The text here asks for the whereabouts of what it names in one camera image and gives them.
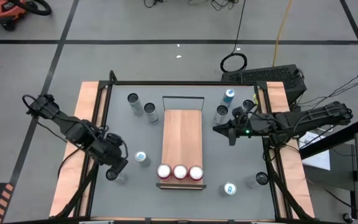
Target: soda can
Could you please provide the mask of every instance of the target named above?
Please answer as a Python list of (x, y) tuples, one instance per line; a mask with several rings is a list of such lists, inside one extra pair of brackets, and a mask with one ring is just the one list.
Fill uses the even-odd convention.
[(183, 180), (187, 177), (187, 168), (184, 165), (176, 165), (173, 168), (173, 176), (178, 180)]
[(128, 176), (126, 174), (118, 174), (117, 178), (113, 180), (113, 182), (117, 184), (125, 184), (128, 180)]
[(172, 170), (168, 164), (160, 164), (157, 167), (157, 175), (160, 179), (167, 179), (171, 176)]
[(140, 116), (143, 114), (142, 103), (140, 102), (139, 97), (136, 93), (131, 93), (128, 95), (128, 102), (136, 116)]
[(203, 168), (201, 168), (200, 166), (192, 166), (189, 170), (189, 176), (191, 180), (201, 180), (204, 176)]
[(214, 115), (214, 122), (215, 124), (219, 124), (223, 118), (227, 115), (229, 110), (226, 106), (220, 105), (216, 108), (215, 115)]
[(148, 167), (151, 163), (150, 158), (147, 156), (146, 152), (138, 151), (135, 154), (135, 160), (143, 167)]
[(227, 108), (230, 107), (231, 102), (234, 99), (234, 90), (226, 90), (223, 95), (223, 99), (221, 105), (226, 106)]
[(246, 177), (246, 186), (249, 189), (266, 185), (268, 182), (269, 182), (269, 178), (267, 177), (267, 174), (265, 174), (264, 172), (259, 172), (257, 174), (253, 174)]
[(146, 112), (147, 119), (150, 124), (158, 123), (158, 116), (153, 103), (147, 103), (144, 105), (144, 111)]
[(219, 187), (219, 193), (222, 196), (234, 195), (236, 191), (237, 191), (236, 185), (231, 182), (226, 182), (225, 184)]
[(250, 111), (254, 107), (254, 102), (250, 100), (244, 100), (241, 104), (243, 112)]

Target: red and white can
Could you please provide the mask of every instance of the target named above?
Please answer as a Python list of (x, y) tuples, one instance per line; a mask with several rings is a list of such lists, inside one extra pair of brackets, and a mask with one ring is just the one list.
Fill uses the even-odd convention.
[(157, 168), (157, 176), (160, 179), (167, 179), (171, 176), (172, 170), (168, 164), (160, 164)]
[(200, 166), (192, 166), (189, 170), (189, 176), (194, 181), (199, 181), (204, 176), (203, 168)]
[(176, 165), (173, 168), (173, 176), (178, 180), (183, 180), (187, 177), (187, 168), (185, 165)]

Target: orange and black stripe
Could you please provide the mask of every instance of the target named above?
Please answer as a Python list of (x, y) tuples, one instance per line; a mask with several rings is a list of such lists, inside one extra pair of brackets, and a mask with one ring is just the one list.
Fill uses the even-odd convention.
[(12, 184), (7, 184), (5, 186), (5, 189), (1, 193), (0, 198), (0, 223), (4, 220), (7, 207), (9, 205), (9, 202), (11, 201), (12, 194), (13, 194), (13, 188), (14, 186)]

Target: white paper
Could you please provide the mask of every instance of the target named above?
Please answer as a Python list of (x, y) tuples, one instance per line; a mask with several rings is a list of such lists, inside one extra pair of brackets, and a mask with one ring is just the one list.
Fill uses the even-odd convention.
[[(305, 144), (309, 143), (317, 136), (318, 134), (316, 133), (307, 132), (304, 136), (302, 136), (302, 138), (299, 139), (299, 148), (302, 148)], [(320, 138), (315, 139), (313, 142), (317, 142), (323, 138), (324, 136), (320, 136)], [(302, 163), (307, 166), (317, 167), (324, 170), (331, 170), (328, 150), (320, 152), (319, 154), (309, 157), (307, 159), (303, 159)]]

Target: floor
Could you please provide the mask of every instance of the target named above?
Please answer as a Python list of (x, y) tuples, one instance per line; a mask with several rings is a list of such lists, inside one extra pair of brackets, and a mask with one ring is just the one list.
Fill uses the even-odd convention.
[[(141, 0), (47, 1), (51, 16), (28, 14), (14, 32), (0, 26), (0, 183), (14, 185), (5, 222), (48, 217), (65, 148), (31, 123), (23, 94), (49, 92), (72, 114), (80, 83), (106, 80), (112, 69), (120, 80), (219, 80), (242, 7), (241, 0), (220, 11), (187, 0), (151, 9)], [(287, 3), (246, 1), (236, 51), (247, 55), (248, 69), (272, 65)], [(302, 102), (330, 94), (358, 74), (358, 0), (293, 0), (281, 39), (276, 65), (302, 68), (308, 87)], [(234, 58), (226, 69), (240, 66)], [(326, 102), (334, 100), (352, 108), (358, 120), (358, 87)], [(341, 222), (349, 209), (309, 188), (316, 216)], [(349, 201), (349, 192), (327, 188)]]

